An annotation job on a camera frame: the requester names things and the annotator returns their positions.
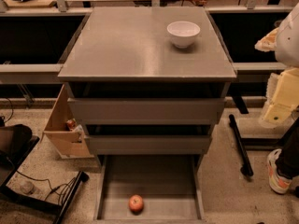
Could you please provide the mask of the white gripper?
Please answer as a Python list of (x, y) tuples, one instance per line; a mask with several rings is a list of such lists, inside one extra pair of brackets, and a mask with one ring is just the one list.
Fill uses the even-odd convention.
[[(260, 39), (254, 46), (259, 51), (276, 49), (278, 28)], [(283, 123), (299, 106), (299, 69), (290, 68), (282, 73), (272, 73), (267, 81), (266, 101), (259, 123), (265, 128), (274, 128)]]

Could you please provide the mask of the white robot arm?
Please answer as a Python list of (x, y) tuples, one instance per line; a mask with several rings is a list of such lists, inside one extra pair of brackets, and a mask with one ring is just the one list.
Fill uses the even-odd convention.
[(266, 102), (259, 117), (263, 127), (274, 128), (299, 106), (299, 4), (254, 48), (263, 52), (274, 51), (276, 60), (287, 66), (279, 75), (270, 75)]

